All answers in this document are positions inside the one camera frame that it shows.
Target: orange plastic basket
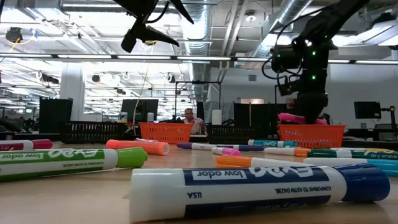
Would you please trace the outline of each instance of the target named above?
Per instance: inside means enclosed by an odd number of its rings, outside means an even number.
[[[299,147],[341,147],[345,125],[278,125],[282,141],[295,141]]]
[[[139,123],[143,139],[169,144],[189,142],[192,124]]]

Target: ceiling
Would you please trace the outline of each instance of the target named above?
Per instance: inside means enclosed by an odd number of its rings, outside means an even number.
[[[156,42],[148,46],[140,40],[137,42],[132,54],[134,55],[187,55],[189,47],[195,44],[205,44],[206,56],[219,55],[245,55],[253,54],[253,51],[264,44],[264,24],[267,17],[277,14],[282,1],[247,1],[245,14],[250,12],[256,17],[255,21],[247,21],[246,16],[240,16],[245,1],[207,0],[195,1],[184,0],[186,6],[205,5],[208,9],[207,26],[199,27],[189,25],[174,8],[170,8],[165,16],[151,26],[164,34],[167,34],[179,42],[180,47]],[[2,12],[0,23],[0,51],[16,54],[90,54],[90,55],[124,55],[127,54],[121,48],[121,41],[127,30],[133,25],[135,18],[127,16],[123,8],[113,4],[112,1],[58,1],[26,0],[21,7],[18,1],[9,0]],[[302,14],[312,12],[322,6],[336,1],[312,1]],[[152,13],[151,19],[155,19],[162,11],[163,2],[159,8]],[[233,14],[233,5],[237,4],[236,13]],[[391,25],[388,35],[372,41],[371,44],[364,42],[360,35],[369,28],[370,22],[375,20],[380,13],[396,12],[396,1],[371,1],[366,9],[361,10],[363,14],[353,16],[342,28],[342,35],[334,39],[338,42],[340,50],[333,52],[331,58],[342,59],[384,59],[391,55],[388,46],[379,44],[398,35],[398,24]],[[231,21],[230,35],[226,43],[228,47],[223,49],[225,36]],[[291,32],[283,35],[290,41],[291,38],[301,32],[305,21],[294,25]],[[14,45],[5,36],[11,27],[20,27],[23,40]],[[207,36],[201,40],[192,40],[201,29],[206,29]],[[265,36],[268,42],[275,41],[275,35]],[[219,73],[219,64],[211,63],[210,77],[205,80],[216,80]],[[4,58],[0,62],[2,71],[2,85],[17,85],[20,88],[2,88],[3,94],[0,104],[3,106],[28,105],[37,106],[37,98],[40,96],[58,97],[59,85],[48,84],[40,81],[42,74],[62,81],[61,60],[24,60],[18,58]],[[104,112],[106,114],[117,114],[121,101],[124,97],[158,97],[162,102],[162,111],[172,111],[172,103],[163,102],[166,97],[173,97],[175,85],[167,81],[170,75],[176,80],[192,81],[195,79],[195,71],[192,71],[190,63],[145,63],[145,62],[83,62],[82,67],[86,78],[85,107],[87,112]],[[225,85],[238,85],[243,79],[237,77],[239,68],[231,64],[226,68]],[[93,75],[101,77],[100,82],[93,82]],[[118,86],[132,88],[125,89],[126,94],[121,95],[109,87]],[[148,91],[140,89],[153,88]],[[196,100],[205,99],[207,88],[200,87],[202,99],[195,98],[197,88],[186,85],[187,91],[182,91],[179,96],[178,109],[194,107]],[[10,99],[23,98],[23,101],[10,101]]]

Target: black robotic arm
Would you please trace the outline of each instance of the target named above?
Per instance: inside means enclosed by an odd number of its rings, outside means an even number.
[[[344,23],[370,0],[341,0],[324,7],[311,18],[303,32],[290,45],[275,45],[272,51],[272,69],[275,71],[281,95],[290,95],[298,91],[297,106],[299,114],[307,124],[313,124],[322,109],[327,106],[325,93],[329,50],[337,49],[331,41]],[[291,23],[308,16],[300,16]],[[290,82],[285,76],[285,83],[279,83],[279,73],[300,68],[300,79]]]

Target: table surface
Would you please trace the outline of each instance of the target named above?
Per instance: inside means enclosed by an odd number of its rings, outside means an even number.
[[[61,145],[75,149],[103,148],[100,144]],[[244,152],[244,156],[302,162],[302,158]],[[215,167],[208,151],[177,149],[168,156],[150,155],[143,168]],[[125,224],[129,223],[131,169],[47,177],[0,184],[0,223],[16,224]],[[398,223],[398,179],[390,178],[391,192],[378,203],[336,203],[276,212],[201,220],[166,220],[146,223]]]

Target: silver duct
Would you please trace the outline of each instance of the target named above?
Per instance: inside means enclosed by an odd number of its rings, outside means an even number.
[[[184,38],[189,40],[206,40],[208,38],[210,7],[204,4],[186,4],[184,6],[195,23],[192,25],[187,21],[183,21],[182,34]],[[204,56],[209,53],[208,43],[186,42],[184,44],[188,55]],[[208,63],[191,63],[189,72],[192,80],[210,80],[210,64]],[[205,99],[207,96],[203,92],[203,86],[201,85],[193,86],[193,92],[196,99]]]
[[[263,26],[263,40],[267,37],[270,31],[279,29],[288,22],[298,18],[303,13],[304,9],[311,4],[312,0],[284,0],[277,11],[277,17],[274,21],[268,17]],[[252,57],[265,58],[272,46],[263,45],[262,42],[257,46],[255,51],[251,54]],[[247,63],[244,68],[253,69],[255,63]]]

